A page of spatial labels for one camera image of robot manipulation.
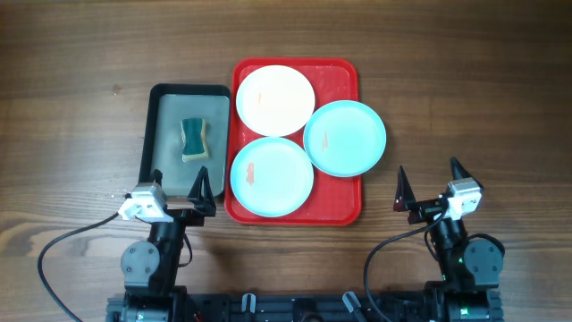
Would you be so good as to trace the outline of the light blue plate front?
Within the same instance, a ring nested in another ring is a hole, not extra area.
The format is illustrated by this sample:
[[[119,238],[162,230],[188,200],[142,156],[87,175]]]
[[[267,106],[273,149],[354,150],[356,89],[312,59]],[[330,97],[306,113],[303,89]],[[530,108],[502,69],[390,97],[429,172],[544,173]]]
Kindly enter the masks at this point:
[[[262,217],[286,216],[299,209],[314,186],[307,153],[294,141],[264,137],[242,148],[231,164],[236,200]]]

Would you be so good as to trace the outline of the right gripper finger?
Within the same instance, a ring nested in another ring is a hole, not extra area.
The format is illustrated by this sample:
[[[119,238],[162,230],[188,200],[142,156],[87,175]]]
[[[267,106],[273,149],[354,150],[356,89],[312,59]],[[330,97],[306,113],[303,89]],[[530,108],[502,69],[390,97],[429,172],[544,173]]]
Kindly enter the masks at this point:
[[[470,172],[465,169],[465,167],[458,161],[456,157],[452,157],[450,159],[450,169],[454,181],[472,178]]]
[[[412,191],[411,185],[408,181],[406,172],[401,165],[398,171],[398,183],[397,183],[397,190],[395,194],[395,203],[396,204],[410,204],[415,203],[416,197],[414,192]]]

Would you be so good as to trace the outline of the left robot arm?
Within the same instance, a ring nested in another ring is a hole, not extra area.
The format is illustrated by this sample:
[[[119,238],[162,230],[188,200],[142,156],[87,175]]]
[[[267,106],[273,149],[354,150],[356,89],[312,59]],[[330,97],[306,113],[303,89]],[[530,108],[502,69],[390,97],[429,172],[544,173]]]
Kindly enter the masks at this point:
[[[199,321],[201,314],[189,297],[187,288],[177,286],[181,251],[189,248],[186,228],[202,226],[205,218],[216,213],[208,170],[198,171],[187,201],[181,209],[169,209],[161,180],[155,170],[152,182],[138,184],[119,209],[124,220],[138,219],[150,225],[145,241],[132,243],[122,254],[125,294],[118,304],[108,303],[107,321]]]

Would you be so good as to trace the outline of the green and yellow sponge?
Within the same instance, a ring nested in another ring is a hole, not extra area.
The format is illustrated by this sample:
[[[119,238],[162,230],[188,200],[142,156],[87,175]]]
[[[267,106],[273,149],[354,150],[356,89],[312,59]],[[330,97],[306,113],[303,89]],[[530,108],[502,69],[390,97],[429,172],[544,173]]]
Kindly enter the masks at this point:
[[[183,143],[181,152],[183,162],[209,157],[206,144],[206,121],[204,119],[183,119],[181,121],[181,138]]]

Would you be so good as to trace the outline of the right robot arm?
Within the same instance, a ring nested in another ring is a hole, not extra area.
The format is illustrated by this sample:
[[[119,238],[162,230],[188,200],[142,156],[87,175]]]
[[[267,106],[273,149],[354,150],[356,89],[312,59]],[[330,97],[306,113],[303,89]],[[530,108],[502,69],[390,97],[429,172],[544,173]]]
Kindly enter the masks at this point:
[[[453,157],[452,180],[435,199],[418,201],[404,169],[398,171],[393,209],[411,225],[425,224],[425,245],[442,273],[419,292],[397,296],[401,321],[503,321],[500,273],[506,250],[486,233],[468,234],[463,217],[475,212],[484,187]]]

